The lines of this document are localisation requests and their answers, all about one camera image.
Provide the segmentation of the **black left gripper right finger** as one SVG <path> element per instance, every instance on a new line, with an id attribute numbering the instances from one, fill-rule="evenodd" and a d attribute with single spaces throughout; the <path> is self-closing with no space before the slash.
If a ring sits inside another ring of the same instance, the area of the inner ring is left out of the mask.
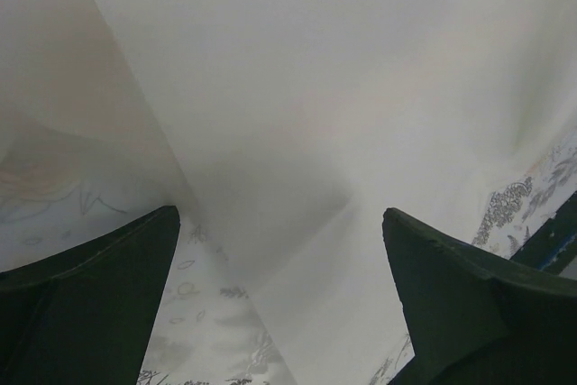
<path id="1" fill-rule="evenodd" d="M 413 359 L 395 384 L 574 384 L 576 283 L 396 208 L 383 240 Z"/>

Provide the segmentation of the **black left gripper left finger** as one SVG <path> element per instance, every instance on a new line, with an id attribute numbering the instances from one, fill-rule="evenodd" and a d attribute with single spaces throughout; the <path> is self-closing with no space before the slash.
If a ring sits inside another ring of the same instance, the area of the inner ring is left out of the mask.
<path id="1" fill-rule="evenodd" d="M 3 384 L 134 384 L 179 237 L 163 206 L 1 275 Z"/>

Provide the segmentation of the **white wrapping paper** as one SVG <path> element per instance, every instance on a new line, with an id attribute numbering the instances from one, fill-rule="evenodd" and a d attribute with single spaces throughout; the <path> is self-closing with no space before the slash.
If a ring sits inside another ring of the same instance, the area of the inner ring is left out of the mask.
<path id="1" fill-rule="evenodd" d="M 382 384 L 389 207 L 520 227 L 576 122 L 576 0 L 1 0 L 1 267 L 163 205 L 134 384 Z"/>

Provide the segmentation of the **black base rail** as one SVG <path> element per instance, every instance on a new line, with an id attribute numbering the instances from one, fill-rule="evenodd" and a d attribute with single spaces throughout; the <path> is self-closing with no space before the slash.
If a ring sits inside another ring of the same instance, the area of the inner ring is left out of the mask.
<path id="1" fill-rule="evenodd" d="M 531 235 L 511 261 L 576 279 L 576 194 Z"/>

